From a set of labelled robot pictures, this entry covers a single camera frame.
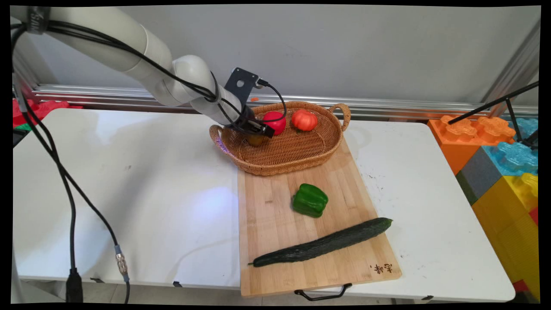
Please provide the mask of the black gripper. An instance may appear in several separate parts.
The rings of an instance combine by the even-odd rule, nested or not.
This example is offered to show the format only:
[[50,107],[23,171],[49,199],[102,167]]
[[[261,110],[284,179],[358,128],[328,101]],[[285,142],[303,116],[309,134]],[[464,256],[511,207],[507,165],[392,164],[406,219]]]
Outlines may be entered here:
[[247,105],[242,105],[241,112],[235,120],[235,128],[246,135],[261,135],[270,139],[274,136],[274,129],[263,121],[255,120],[254,112]]

